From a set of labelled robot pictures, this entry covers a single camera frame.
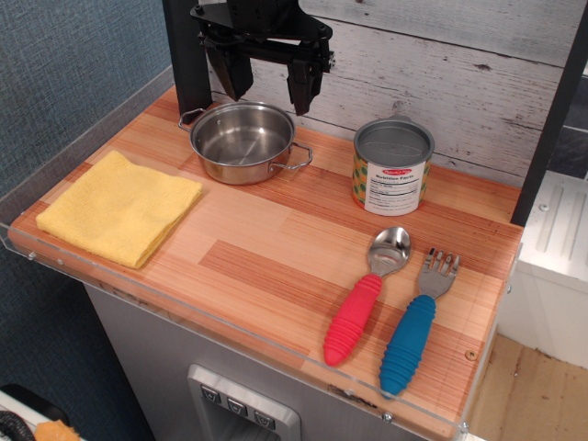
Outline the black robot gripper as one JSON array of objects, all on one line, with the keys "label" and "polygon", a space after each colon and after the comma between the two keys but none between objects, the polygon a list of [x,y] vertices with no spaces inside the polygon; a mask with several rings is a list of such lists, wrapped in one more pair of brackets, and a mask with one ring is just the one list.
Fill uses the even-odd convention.
[{"label": "black robot gripper", "polygon": [[202,45],[225,93],[238,101],[254,83],[251,59],[288,67],[290,102],[298,116],[320,94],[331,71],[332,29],[307,14],[297,1],[224,1],[197,4]]}]

